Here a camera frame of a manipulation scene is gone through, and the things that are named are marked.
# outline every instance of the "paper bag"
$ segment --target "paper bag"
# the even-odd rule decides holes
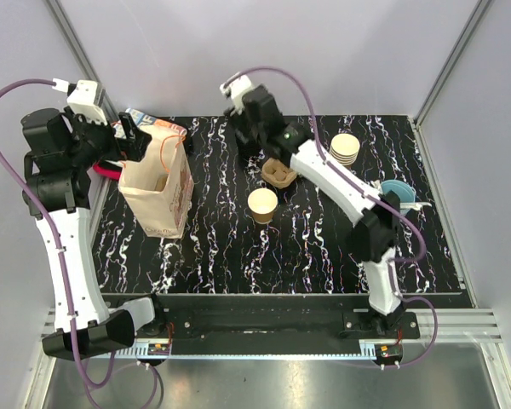
[[[181,136],[170,128],[142,126],[152,136],[140,162],[127,161],[119,192],[149,237],[179,239],[186,225],[193,178]]]

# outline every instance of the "white backdrop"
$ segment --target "white backdrop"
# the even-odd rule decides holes
[[[81,76],[41,0],[0,2],[0,89],[25,78]],[[20,120],[45,107],[62,108],[65,95],[43,85],[17,89],[0,100],[0,147],[18,170],[29,147]],[[31,357],[53,303],[43,241],[21,198],[0,166],[0,408],[20,407]]]
[[[414,115],[476,0],[62,0],[118,109],[221,114],[218,86],[270,64],[307,86],[318,113]],[[285,113],[283,79],[259,76]]]
[[[477,301],[511,359],[511,0],[493,3],[422,131]]]

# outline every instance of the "table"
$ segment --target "table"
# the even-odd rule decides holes
[[[307,124],[306,117],[292,117]],[[103,293],[353,294],[366,292],[359,260],[348,254],[351,223],[325,194],[302,178],[277,190],[268,226],[250,217],[247,198],[265,187],[263,153],[238,160],[223,117],[175,118],[192,133],[189,164],[195,188],[183,239],[148,238],[118,191],[109,188],[94,242]],[[399,179],[416,189],[424,207],[408,218],[428,246],[419,263],[398,266],[403,292],[461,290],[411,124],[406,116],[318,117],[323,144],[341,132],[361,142],[353,173],[365,181]],[[399,254],[412,256],[416,237],[404,229]]]

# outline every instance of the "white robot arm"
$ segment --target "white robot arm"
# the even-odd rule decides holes
[[[225,114],[237,136],[240,136],[238,140],[256,140],[270,156],[280,159],[305,176],[345,212],[354,225],[353,233],[358,234],[355,238],[357,245],[362,248],[372,246],[370,251],[358,251],[370,288],[370,306],[383,316],[396,312],[401,305],[401,299],[395,290],[398,288],[395,265],[389,261],[395,255],[395,247],[390,245],[393,238],[384,242],[381,239],[372,240],[371,233],[382,235],[382,230],[385,229],[384,237],[390,238],[391,235],[396,235],[398,223],[384,222],[376,226],[373,223],[372,229],[365,225],[368,217],[373,216],[373,220],[377,220],[377,216],[371,214],[376,205],[366,197],[370,195],[376,198],[380,193],[328,155],[327,162],[346,172],[350,181],[364,194],[360,194],[337,175],[324,163],[310,135],[300,125],[287,124],[284,121],[273,96],[262,85],[255,87],[246,76],[242,76],[230,84],[223,84],[220,91],[233,102],[233,106],[226,110]]]
[[[36,217],[37,228],[46,245],[55,290],[55,333],[43,339],[43,350],[47,355],[73,360],[71,319],[76,321],[82,358],[128,348],[142,326],[153,322],[164,328],[164,323],[155,322],[158,308],[156,300],[150,297],[127,302],[115,310],[105,305],[89,242],[88,168],[103,159],[141,160],[151,137],[136,128],[130,115],[120,113],[127,138],[115,138],[100,108],[105,91],[97,82],[54,81],[55,89],[68,94],[68,107],[65,112],[41,109],[21,120],[23,134],[31,147],[25,156],[25,178],[59,231],[75,317],[69,315],[51,229],[30,198],[25,194],[23,197],[31,216]]]

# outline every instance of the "brown paper cup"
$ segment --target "brown paper cup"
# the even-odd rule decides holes
[[[248,196],[248,207],[250,207],[252,217],[255,222],[260,224],[268,224],[273,219],[277,205],[277,195],[264,187],[256,189]]]

